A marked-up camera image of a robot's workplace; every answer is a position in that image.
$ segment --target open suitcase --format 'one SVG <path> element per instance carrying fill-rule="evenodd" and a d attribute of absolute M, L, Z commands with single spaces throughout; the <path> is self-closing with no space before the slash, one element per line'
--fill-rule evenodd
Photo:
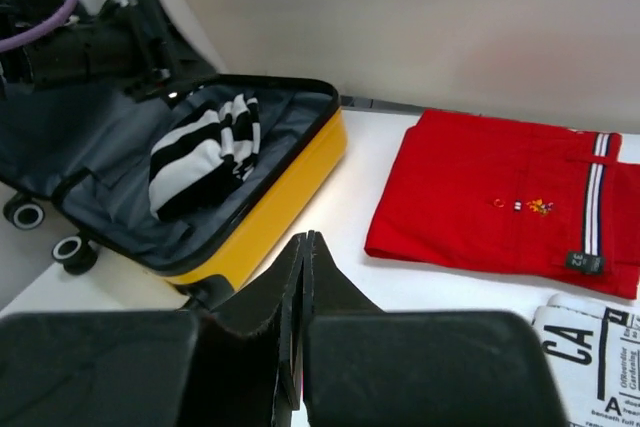
<path fill-rule="evenodd" d="M 152 146 L 205 101 L 259 101 L 255 170 L 221 205 L 161 222 L 150 213 Z M 70 273 L 95 263 L 94 244 L 142 264 L 192 298 L 238 290 L 337 164 L 346 148 L 338 94 L 316 80 L 220 75 L 172 108 L 135 103 L 108 84 L 68 87 L 0 104 L 0 180 L 19 194 L 4 213 L 17 227 L 50 200 L 79 229 L 54 258 Z"/>

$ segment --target red pants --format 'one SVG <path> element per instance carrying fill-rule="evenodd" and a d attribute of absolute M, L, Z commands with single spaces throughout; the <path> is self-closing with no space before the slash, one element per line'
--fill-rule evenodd
<path fill-rule="evenodd" d="M 426 111 L 405 135 L 365 250 L 635 299 L 640 165 L 617 162 L 620 144 L 618 134 Z M 598 273 L 571 266 L 585 254 Z"/>

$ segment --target striped clothing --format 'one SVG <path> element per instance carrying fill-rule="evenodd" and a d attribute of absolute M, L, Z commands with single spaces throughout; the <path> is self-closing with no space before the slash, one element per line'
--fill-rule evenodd
<path fill-rule="evenodd" d="M 151 213 L 174 220 L 222 203 L 253 171 L 260 152 L 258 101 L 208 101 L 151 150 Z"/>

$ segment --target table surface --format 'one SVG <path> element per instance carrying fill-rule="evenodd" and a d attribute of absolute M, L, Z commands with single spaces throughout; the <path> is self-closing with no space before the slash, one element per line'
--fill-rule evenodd
<path fill-rule="evenodd" d="M 404 132 L 413 115 L 345 111 L 349 147 L 344 160 L 293 223 L 256 275 L 297 232 L 324 234 L 338 267 L 387 311 L 501 309 L 532 319 L 536 307 L 558 292 L 636 306 L 614 297 L 547 279 L 470 273 L 429 264 L 380 260 L 363 250 Z M 625 138 L 621 156 L 640 156 L 640 136 Z M 53 264 L 2 312 L 177 308 L 185 298 L 132 261 L 103 250 L 87 274 L 72 277 Z M 304 412 L 294 425 L 306 425 Z"/>

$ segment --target robotic arm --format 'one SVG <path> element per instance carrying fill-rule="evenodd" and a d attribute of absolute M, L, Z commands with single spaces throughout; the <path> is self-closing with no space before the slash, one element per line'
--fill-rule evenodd
<path fill-rule="evenodd" d="M 39 25 L 64 1 L 0 0 L 0 38 Z M 175 99 L 215 75 L 172 25 L 160 0 L 129 0 L 124 6 L 108 1 L 95 16 L 79 5 L 63 26 L 0 53 L 0 101 L 99 81 L 113 82 L 136 101 Z"/>

